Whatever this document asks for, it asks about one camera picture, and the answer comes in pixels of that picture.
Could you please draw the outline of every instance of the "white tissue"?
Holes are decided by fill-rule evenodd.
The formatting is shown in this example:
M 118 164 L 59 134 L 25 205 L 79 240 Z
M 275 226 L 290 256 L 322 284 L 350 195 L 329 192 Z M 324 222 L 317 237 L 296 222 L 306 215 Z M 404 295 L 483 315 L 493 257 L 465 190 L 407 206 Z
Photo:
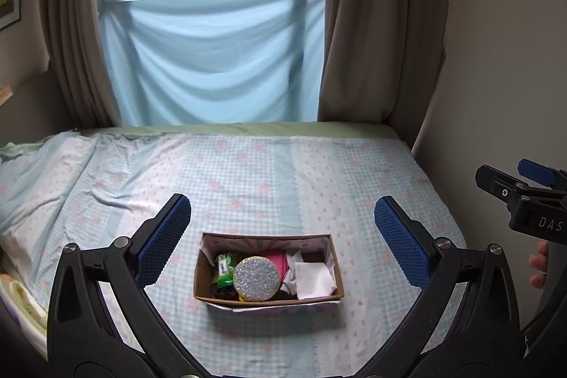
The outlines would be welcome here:
M 301 256 L 301 250 L 288 250 L 285 256 L 289 269 L 282 281 L 283 283 L 281 288 L 284 292 L 287 292 L 290 295 L 295 295 L 297 293 L 295 264 L 303 263 L 303 257 Z
M 295 263 L 297 298 L 329 296 L 336 289 L 325 263 Z

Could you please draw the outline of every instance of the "bed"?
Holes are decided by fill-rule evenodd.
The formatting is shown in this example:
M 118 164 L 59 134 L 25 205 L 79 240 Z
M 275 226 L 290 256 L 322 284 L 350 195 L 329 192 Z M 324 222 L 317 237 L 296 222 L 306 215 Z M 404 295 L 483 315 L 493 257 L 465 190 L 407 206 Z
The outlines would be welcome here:
M 130 236 L 175 192 L 191 200 L 191 224 L 146 292 L 186 348 L 218 376 L 349 376 L 370 359 L 420 292 L 408 284 L 374 225 L 380 197 L 392 195 L 433 236 L 465 246 L 409 149 L 387 126 L 115 128 L 0 149 L 5 267 L 39 311 L 47 311 L 64 244 L 106 247 Z M 346 296 L 334 309 L 281 315 L 206 306 L 192 298 L 203 231 L 330 233 Z M 103 292 L 123 340 L 137 348 L 112 291 Z M 461 295 L 459 287 L 429 348 L 443 340 Z

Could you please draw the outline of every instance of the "finger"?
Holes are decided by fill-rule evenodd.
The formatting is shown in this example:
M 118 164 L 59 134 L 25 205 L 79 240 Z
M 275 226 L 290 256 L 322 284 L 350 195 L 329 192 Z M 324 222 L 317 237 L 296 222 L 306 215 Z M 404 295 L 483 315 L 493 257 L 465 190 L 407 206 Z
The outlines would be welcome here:
M 549 242 L 542 241 L 538 244 L 538 253 L 540 255 L 549 255 Z
M 547 262 L 548 262 L 547 256 L 543 256 L 543 255 L 532 255 L 528 259 L 529 267 L 537 269 L 538 271 L 541 272 L 547 272 Z
M 531 276 L 529 283 L 534 288 L 543 288 L 545 285 L 545 274 L 535 274 Z

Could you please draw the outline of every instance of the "silver bolt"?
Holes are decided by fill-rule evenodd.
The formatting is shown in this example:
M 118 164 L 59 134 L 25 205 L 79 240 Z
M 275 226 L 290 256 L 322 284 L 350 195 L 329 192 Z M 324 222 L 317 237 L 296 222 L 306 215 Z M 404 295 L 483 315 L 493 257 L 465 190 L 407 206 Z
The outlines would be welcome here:
M 75 244 L 67 244 L 63 247 L 63 253 L 73 253 L 77 249 Z
M 500 255 L 502 253 L 502 247 L 500 247 L 500 245 L 497 244 L 492 244 L 490 246 L 490 251 L 495 255 Z
M 441 237 L 437 239 L 437 247 L 443 250 L 447 250 L 451 248 L 451 241 L 447 238 Z
M 114 247 L 121 249 L 122 247 L 126 247 L 128 245 L 128 242 L 130 242 L 130 240 L 127 237 L 117 237 L 114 240 Z

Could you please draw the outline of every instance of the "open box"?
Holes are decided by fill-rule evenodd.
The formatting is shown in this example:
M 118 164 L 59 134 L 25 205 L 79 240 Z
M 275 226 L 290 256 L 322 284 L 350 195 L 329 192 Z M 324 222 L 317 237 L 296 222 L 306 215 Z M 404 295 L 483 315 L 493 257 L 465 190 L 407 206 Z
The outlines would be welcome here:
M 306 300 L 286 301 L 231 301 L 212 296 L 214 258 L 222 252 L 238 252 L 257 255 L 268 250 L 300 249 L 306 262 L 324 262 L 335 280 L 335 291 L 330 296 Z M 329 234 L 315 236 L 234 236 L 227 234 L 203 233 L 195 267 L 193 296 L 211 306 L 233 312 L 269 310 L 295 313 L 301 306 L 312 312 L 339 303 L 345 295 L 341 271 L 333 239 Z

